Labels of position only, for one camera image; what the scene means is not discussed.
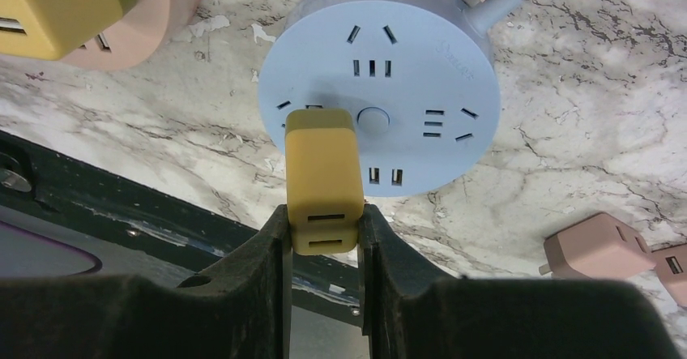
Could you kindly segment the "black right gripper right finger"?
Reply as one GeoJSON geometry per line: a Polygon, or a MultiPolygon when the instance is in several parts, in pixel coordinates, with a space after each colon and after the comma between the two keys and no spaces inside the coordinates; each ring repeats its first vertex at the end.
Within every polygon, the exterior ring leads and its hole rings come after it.
{"type": "Polygon", "coordinates": [[[373,204],[358,225],[362,331],[373,358],[679,357],[631,284],[454,277],[373,204]]]}

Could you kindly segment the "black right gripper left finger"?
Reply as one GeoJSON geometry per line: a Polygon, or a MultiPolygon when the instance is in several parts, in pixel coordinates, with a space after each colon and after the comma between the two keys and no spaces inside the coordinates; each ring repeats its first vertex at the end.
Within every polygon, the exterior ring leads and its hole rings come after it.
{"type": "Polygon", "coordinates": [[[286,358],[287,208],[221,260],[165,288],[137,275],[1,282],[4,358],[286,358]]]}

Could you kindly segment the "yellow charger cube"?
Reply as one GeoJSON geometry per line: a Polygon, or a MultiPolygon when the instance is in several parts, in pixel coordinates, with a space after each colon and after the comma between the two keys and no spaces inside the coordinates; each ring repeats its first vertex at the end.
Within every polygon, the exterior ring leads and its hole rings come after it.
{"type": "Polygon", "coordinates": [[[291,112],[284,153],[294,251],[323,255],[353,250],[365,198],[351,114],[345,109],[291,112]]]}
{"type": "Polygon", "coordinates": [[[138,0],[1,0],[1,53],[55,61],[122,19],[138,0]]]}

